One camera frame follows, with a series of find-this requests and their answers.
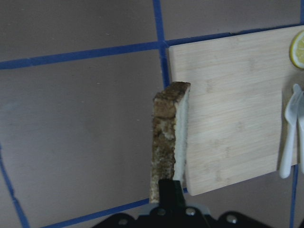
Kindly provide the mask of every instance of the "fork handle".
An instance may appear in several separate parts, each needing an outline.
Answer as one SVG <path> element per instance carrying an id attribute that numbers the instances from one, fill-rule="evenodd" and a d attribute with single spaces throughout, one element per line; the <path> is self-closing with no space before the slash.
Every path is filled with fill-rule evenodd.
<path id="1" fill-rule="evenodd" d="M 287 178 L 290 175 L 291 164 L 293 160 L 294 141 L 295 141 L 295 125 L 287 125 L 287 138 L 283 150 L 283 156 L 280 165 L 280 177 Z"/>
<path id="2" fill-rule="evenodd" d="M 300 168 L 304 173 L 304 129 L 299 121 L 299 140 L 300 140 Z"/>

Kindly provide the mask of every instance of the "brown crust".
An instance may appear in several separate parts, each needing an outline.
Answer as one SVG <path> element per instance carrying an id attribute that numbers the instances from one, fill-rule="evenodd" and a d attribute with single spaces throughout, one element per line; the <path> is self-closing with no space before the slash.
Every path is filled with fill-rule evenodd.
<path id="1" fill-rule="evenodd" d="M 159 201 L 158 180 L 174 176 L 176 108 L 190 83 L 173 82 L 154 98 L 150 202 Z"/>

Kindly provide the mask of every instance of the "lemon slice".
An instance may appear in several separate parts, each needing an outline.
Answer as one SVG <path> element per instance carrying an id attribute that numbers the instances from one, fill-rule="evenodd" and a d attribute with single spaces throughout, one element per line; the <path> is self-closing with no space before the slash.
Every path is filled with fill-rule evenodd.
<path id="1" fill-rule="evenodd" d="M 304 69 L 304 31 L 299 32 L 291 43 L 290 60 L 292 63 L 301 69 Z"/>

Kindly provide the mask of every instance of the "wood grain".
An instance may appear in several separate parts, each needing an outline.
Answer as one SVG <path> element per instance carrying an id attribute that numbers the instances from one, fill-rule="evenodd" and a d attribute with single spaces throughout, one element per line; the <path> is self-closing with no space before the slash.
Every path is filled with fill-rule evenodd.
<path id="1" fill-rule="evenodd" d="M 292 85 L 304 72 L 289 46 L 304 26 L 169 48 L 173 81 L 191 83 L 187 188 L 191 195 L 276 171 Z M 293 164 L 297 163 L 297 141 Z"/>

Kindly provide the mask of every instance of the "blue tape grid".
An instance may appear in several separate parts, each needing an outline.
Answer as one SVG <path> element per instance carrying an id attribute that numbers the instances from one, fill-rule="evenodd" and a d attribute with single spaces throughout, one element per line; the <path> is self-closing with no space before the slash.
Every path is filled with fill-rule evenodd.
<path id="1" fill-rule="evenodd" d="M 266 31 L 266 30 L 272 30 L 272 29 L 288 28 L 288 27 L 293 27 L 293 26 L 298 26 L 298 25 L 304 24 L 304 0 L 301 0 L 301 14 L 300 14 L 300 23 L 299 24 L 279 26 L 279 27 L 267 28 L 267 29 L 251 29 L 251 30 L 242 31 L 239 33 L 221 33 L 221 34 L 205 35 L 205 36 L 198 36 L 198 37 L 191 37 L 191 38 L 165 40 L 160 0 L 153 0 L 153 9 L 154 9 L 154 16 L 155 16 L 156 31 L 157 31 L 157 42 L 148 42 L 148 43 L 141 43 L 141 44 L 125 45 L 125 46 L 118 46 L 118 47 L 108 47 L 108 48 L 101 48 L 101 49 L 94 49 L 94 50 L 63 53 L 63 54 L 57 54 L 57 55 L 31 57 L 31 58 L 25 58 L 25 59 L 4 61 L 4 62 L 0 62 L 0 70 L 1 69 L 15 69 L 15 68 L 22 68 L 22 67 L 29 67 L 29 66 L 30 67 L 39 66 L 39 65 L 60 63 L 60 62 L 66 62 L 66 61 L 81 60 L 81 59 L 87 59 L 87 58 L 104 57 L 104 56 L 119 55 L 119 54 L 158 49 L 159 55 L 160 55 L 163 85 L 164 85 L 164 87 L 167 87 L 170 83 L 170 77 L 169 77 L 169 68 L 168 68 L 166 49 L 170 46 L 191 43 L 191 42 L 198 42 L 198 41 L 209 40 L 209 39 L 235 36 L 235 35 L 240 35 L 240 34 L 248 34 L 248 33 L 259 32 L 259 31 Z M 29 228 L 30 226 L 29 226 L 28 220 L 27 220 L 18 200 L 14 196 L 13 186 L 12 186 L 12 184 L 9 180 L 9 177 L 7 175 L 7 172 L 4 168 L 4 164 L 2 161 L 2 157 L 1 157 L 1 147 L 0 147 L 0 168 L 1 168 L 1 172 L 4 176 L 6 185 L 9 189 L 9 193 L 13 200 L 13 203 L 14 203 L 15 209 L 17 211 L 17 214 L 19 216 L 20 222 L 22 223 L 22 227 Z M 298 167 L 296 165 L 294 167 L 294 177 L 293 177 L 293 186 L 292 186 L 290 228 L 293 228 L 293 226 L 294 226 L 297 176 L 298 176 Z M 52 225 L 49 225 L 49 226 L 46 226 L 43 228 L 62 228 L 62 227 L 66 227 L 66 226 L 71 226 L 71 225 L 81 223 L 84 221 L 88 221 L 91 219 L 96 219 L 96 218 L 99 218 L 102 216 L 118 213 L 118 212 L 121 212 L 121 211 L 124 211 L 127 209 L 136 208 L 136 207 L 142 206 L 144 204 L 147 204 L 148 202 L 149 202 L 149 199 L 144 199 L 144 200 L 140 200 L 137 202 L 125 204 L 125 205 L 122 205 L 119 207 L 115 207 L 112 209 L 103 210 L 103 211 L 93 213 L 90 215 L 74 218 L 74 219 L 59 222 L 56 224 L 52 224 Z"/>

